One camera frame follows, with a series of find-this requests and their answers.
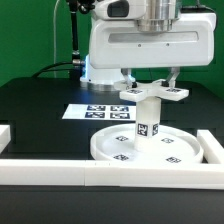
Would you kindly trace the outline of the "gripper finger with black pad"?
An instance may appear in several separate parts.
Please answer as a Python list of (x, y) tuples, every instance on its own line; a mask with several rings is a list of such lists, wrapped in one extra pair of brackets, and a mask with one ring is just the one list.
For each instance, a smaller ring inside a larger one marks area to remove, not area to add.
[(127, 89), (135, 88), (136, 82), (131, 76), (131, 70), (129, 68), (122, 68), (121, 73), (124, 77), (124, 81)]
[(174, 88), (176, 84), (176, 79), (180, 74), (180, 68), (179, 67), (171, 67), (170, 73), (166, 78), (166, 82), (168, 83), (168, 86), (170, 88)]

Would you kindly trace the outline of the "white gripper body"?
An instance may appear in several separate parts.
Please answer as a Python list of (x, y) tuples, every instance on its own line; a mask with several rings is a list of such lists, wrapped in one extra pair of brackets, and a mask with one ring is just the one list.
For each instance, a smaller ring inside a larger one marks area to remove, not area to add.
[(214, 57), (216, 14), (181, 0), (101, 0), (92, 11), (96, 69), (204, 66)]

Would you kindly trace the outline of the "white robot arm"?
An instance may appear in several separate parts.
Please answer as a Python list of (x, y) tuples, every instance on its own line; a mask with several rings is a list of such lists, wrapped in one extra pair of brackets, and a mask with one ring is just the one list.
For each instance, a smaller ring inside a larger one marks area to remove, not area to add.
[(93, 0), (82, 80), (112, 85), (132, 69), (206, 66), (217, 16), (181, 0)]

